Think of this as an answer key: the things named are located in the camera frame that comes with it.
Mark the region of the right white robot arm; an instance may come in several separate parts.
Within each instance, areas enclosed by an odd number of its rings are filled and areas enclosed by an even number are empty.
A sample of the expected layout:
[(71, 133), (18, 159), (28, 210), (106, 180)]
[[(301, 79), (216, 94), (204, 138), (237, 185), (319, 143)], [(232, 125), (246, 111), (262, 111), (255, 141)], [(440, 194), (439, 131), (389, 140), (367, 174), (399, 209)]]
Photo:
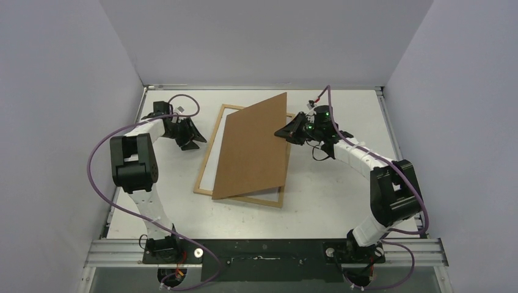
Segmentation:
[(298, 113), (274, 135), (294, 145), (317, 142), (327, 158), (349, 165), (369, 181), (370, 211), (346, 237), (344, 254), (351, 261), (379, 255), (381, 240), (400, 222), (424, 210), (413, 165), (381, 156), (352, 134), (339, 130), (330, 106)]

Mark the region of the brown backing board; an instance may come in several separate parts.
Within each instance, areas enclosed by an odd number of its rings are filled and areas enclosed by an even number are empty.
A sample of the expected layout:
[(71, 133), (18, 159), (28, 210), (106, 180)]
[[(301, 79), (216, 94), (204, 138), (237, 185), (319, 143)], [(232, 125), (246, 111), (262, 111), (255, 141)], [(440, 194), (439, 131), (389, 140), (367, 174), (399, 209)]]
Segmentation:
[(220, 200), (285, 185), (287, 94), (227, 115), (212, 198)]

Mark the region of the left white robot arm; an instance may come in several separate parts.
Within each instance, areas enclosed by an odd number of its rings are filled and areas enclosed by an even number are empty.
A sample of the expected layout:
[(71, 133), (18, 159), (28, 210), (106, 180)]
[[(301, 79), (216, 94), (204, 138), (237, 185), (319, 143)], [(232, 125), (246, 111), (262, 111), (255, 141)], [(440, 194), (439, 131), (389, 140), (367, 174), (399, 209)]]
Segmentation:
[(159, 138), (172, 139), (182, 151), (199, 148), (206, 138), (180, 106), (158, 101), (143, 123), (122, 136), (110, 138), (112, 179), (123, 189), (144, 217), (147, 255), (173, 263), (183, 256), (180, 238), (166, 215), (158, 195), (158, 161), (153, 144)]

